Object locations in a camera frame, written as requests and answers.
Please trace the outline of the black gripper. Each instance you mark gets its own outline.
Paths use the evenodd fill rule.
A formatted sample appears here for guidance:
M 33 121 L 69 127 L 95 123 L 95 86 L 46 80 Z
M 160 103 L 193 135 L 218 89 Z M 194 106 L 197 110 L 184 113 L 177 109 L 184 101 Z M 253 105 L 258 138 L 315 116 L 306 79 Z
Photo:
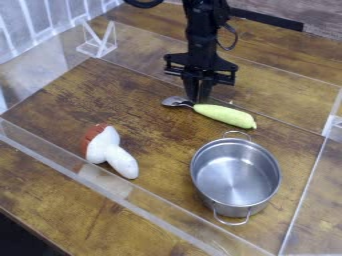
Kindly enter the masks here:
M 197 57 L 190 56 L 189 53 L 166 54 L 164 57 L 166 61 L 165 73 L 178 77 L 185 77 L 186 74 L 192 76 L 184 78 L 184 86 L 186 95 L 190 101 L 206 103 L 216 84 L 236 85 L 236 73 L 238 72 L 238 65 L 214 55 L 214 59 L 206 62 Z

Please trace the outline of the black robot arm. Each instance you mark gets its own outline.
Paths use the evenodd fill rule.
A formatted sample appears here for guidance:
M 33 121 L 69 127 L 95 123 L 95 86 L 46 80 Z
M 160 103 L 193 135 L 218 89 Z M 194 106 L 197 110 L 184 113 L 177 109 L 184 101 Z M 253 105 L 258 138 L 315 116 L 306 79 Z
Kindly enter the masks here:
M 208 101 L 217 84 L 234 85 L 238 65 L 222 59 L 217 53 L 218 30 L 225 27 L 234 34 L 234 42 L 226 51 L 234 49 L 238 33 L 228 24 L 230 6 L 226 0 L 184 0 L 188 18 L 188 52 L 165 56 L 165 73 L 180 76 L 188 98 L 194 103 Z

